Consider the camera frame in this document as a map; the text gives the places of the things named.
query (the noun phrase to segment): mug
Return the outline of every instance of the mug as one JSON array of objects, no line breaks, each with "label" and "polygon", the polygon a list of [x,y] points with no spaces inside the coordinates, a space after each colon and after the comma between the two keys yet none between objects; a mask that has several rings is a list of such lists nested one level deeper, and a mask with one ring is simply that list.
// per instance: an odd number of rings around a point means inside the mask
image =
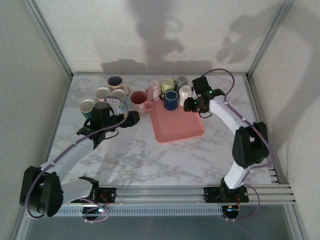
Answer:
[{"label": "mug", "polygon": [[145,115],[147,111],[154,108],[153,103],[147,100],[147,94],[143,91],[133,92],[130,100],[133,103],[133,109],[138,111],[141,116]]},{"label": "mug", "polygon": [[179,105],[183,106],[185,103],[185,100],[187,98],[192,98],[193,92],[191,91],[191,87],[188,85],[183,85],[179,90]]},{"label": "mug", "polygon": [[175,89],[176,89],[175,80],[173,80],[172,78],[166,78],[163,81],[162,93],[165,93],[170,90],[175,90]]},{"label": "mug", "polygon": [[[110,97],[117,97],[117,98],[121,99],[122,101],[124,101],[125,97],[126,97],[126,93],[122,89],[116,89],[110,93]],[[119,108],[123,108],[123,106],[124,106],[122,102],[120,102],[118,99],[114,99],[114,98],[113,99],[107,98],[105,100],[105,102],[110,104],[110,106],[113,109],[113,113],[116,116],[119,115]]]},{"label": "mug", "polygon": [[80,102],[79,104],[79,109],[82,115],[86,118],[89,119],[92,117],[92,109],[95,106],[95,102],[91,99],[86,99]]},{"label": "mug", "polygon": [[110,94],[110,90],[107,87],[99,87],[94,92],[95,98],[101,103],[105,101],[105,97],[108,97],[109,94]]},{"label": "mug", "polygon": [[111,92],[116,89],[122,89],[123,91],[127,91],[125,93],[126,96],[130,95],[130,92],[131,92],[130,87],[124,84],[124,81],[120,76],[111,76],[108,78],[107,82]]},{"label": "mug", "polygon": [[176,110],[179,105],[179,95],[176,91],[170,90],[164,94],[163,106],[169,111]]},{"label": "mug", "polygon": [[161,94],[161,86],[160,86],[159,82],[156,80],[152,80],[149,83],[149,87],[146,91],[146,94],[147,94],[147,99],[150,101],[159,100],[159,96]]},{"label": "mug", "polygon": [[179,76],[175,80],[175,91],[179,93],[180,88],[184,85],[188,85],[188,79],[185,76]]}]

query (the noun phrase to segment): marble table surface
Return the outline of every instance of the marble table surface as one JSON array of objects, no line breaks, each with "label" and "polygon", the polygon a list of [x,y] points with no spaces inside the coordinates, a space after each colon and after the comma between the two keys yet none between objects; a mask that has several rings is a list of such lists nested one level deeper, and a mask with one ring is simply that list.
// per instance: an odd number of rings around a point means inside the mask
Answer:
[{"label": "marble table surface", "polygon": [[[106,87],[108,77],[77,75],[73,78],[49,159],[55,159],[79,137],[76,132],[86,120],[79,111],[79,103],[85,99],[94,100],[95,90]],[[168,77],[176,79],[178,76],[122,76],[123,81],[131,87],[131,92],[143,91],[148,82],[157,80],[162,83]],[[198,76],[186,77],[191,85],[191,81]],[[235,77],[236,83],[229,101],[248,119],[253,119],[243,78]],[[224,92],[232,83],[230,76],[210,75],[207,78],[212,89],[220,88]],[[63,183],[88,176],[98,180],[100,185],[113,186],[219,185],[233,163],[234,136],[215,115],[202,119],[202,123],[204,134],[200,137],[159,144],[154,136],[150,115],[144,115],[137,125],[118,128],[117,137],[103,141],[81,159]],[[261,169],[251,173],[246,182],[270,184],[271,177],[267,169]]]}]

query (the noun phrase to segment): gray wall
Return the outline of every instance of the gray wall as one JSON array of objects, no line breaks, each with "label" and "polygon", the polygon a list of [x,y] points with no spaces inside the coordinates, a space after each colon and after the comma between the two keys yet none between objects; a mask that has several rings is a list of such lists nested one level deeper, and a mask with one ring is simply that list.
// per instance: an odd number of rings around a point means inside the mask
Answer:
[{"label": "gray wall", "polygon": [[36,0],[74,72],[245,72],[283,0]]},{"label": "gray wall", "polygon": [[0,213],[7,240],[24,171],[44,162],[69,81],[23,0],[0,7]]},{"label": "gray wall", "polygon": [[319,39],[319,1],[296,0],[254,75],[270,142],[311,240],[320,236]]}]

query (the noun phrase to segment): plastic tray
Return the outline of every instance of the plastic tray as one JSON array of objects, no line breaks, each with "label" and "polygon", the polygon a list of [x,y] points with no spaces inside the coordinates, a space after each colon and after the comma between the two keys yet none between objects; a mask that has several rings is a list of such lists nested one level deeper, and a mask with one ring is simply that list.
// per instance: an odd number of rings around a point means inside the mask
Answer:
[{"label": "plastic tray", "polygon": [[160,144],[199,137],[205,132],[199,114],[184,111],[180,105],[169,111],[162,100],[154,101],[150,116],[155,140]]}]

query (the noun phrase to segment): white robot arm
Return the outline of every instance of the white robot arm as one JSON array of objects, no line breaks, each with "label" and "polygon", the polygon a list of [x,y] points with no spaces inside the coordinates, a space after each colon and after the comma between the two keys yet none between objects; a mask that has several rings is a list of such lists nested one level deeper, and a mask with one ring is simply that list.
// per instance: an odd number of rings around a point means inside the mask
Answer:
[{"label": "white robot arm", "polygon": [[[223,95],[216,96],[214,99],[210,100],[209,109],[228,126],[233,135],[236,134],[236,131],[239,128],[249,127],[247,123],[239,119],[239,117],[229,107],[227,107]],[[224,181],[228,188],[237,189],[241,187],[242,179],[247,171],[248,168],[243,168],[234,161],[228,174],[224,177]]]},{"label": "white robot arm", "polygon": [[261,163],[269,155],[267,146],[255,131],[268,141],[267,126],[263,122],[255,123],[244,119],[226,101],[223,91],[211,89],[205,76],[194,79],[192,84],[198,98],[187,98],[183,105],[184,111],[199,113],[201,117],[203,113],[216,114],[234,135],[234,162],[228,174],[222,178],[219,187],[219,201],[232,202],[230,200],[237,199],[239,191],[244,189],[243,180],[248,175],[249,167]]},{"label": "white robot arm", "polygon": [[50,160],[40,167],[30,166],[23,175],[20,205],[44,216],[51,217],[60,207],[68,202],[90,197],[98,200],[101,192],[115,189],[99,188],[99,182],[86,176],[77,181],[61,184],[68,172],[87,154],[93,151],[106,138],[106,132],[118,131],[117,127],[132,127],[140,120],[137,111],[110,116],[114,111],[107,102],[97,102],[92,110],[92,117],[77,132],[80,135],[71,146],[55,160]]}]

